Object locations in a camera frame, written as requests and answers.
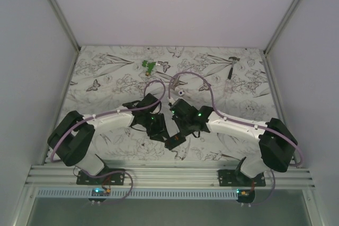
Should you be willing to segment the black fuse box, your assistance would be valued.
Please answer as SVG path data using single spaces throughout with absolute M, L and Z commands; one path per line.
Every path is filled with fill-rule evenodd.
M 181 133 L 177 133 L 174 136 L 168 138 L 165 141 L 165 148 L 172 150 L 186 141 L 186 137 Z

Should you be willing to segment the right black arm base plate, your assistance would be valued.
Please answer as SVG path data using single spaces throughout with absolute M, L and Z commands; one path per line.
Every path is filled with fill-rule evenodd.
M 219 186 L 221 187 L 265 187 L 265 177 L 263 173 L 258 174 L 254 178 L 249 178 L 239 170 L 220 169 L 217 171 Z

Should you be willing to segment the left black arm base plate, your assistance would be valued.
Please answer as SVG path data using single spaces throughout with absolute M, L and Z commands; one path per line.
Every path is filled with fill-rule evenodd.
M 83 171 L 77 176 L 77 185 L 123 185 L 125 177 L 124 169 L 104 168 L 98 175 L 90 177 Z

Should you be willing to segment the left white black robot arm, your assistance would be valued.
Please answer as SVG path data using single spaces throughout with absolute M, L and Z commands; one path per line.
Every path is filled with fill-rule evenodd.
M 108 167 L 98 155 L 89 151 L 92 139 L 108 131 L 141 125 L 150 140 L 165 142 L 169 134 L 160 106 L 161 101 L 149 93 L 141 101 L 124 103 L 98 115 L 71 111 L 47 140 L 52 149 L 50 159 L 56 162 L 54 156 L 57 155 L 66 166 L 78 167 L 95 184 L 101 185 L 107 181 Z

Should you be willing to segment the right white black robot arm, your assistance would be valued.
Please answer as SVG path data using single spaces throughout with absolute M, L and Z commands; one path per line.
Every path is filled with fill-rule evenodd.
M 244 157 L 237 166 L 235 181 L 241 186 L 247 186 L 266 170 L 286 172 L 298 148 L 296 139 L 276 118 L 268 122 L 246 120 L 209 106 L 196 109 L 182 98 L 170 98 L 169 109 L 179 132 L 165 141 L 168 150 L 181 145 L 187 136 L 202 132 L 226 134 L 259 146 L 256 154 Z

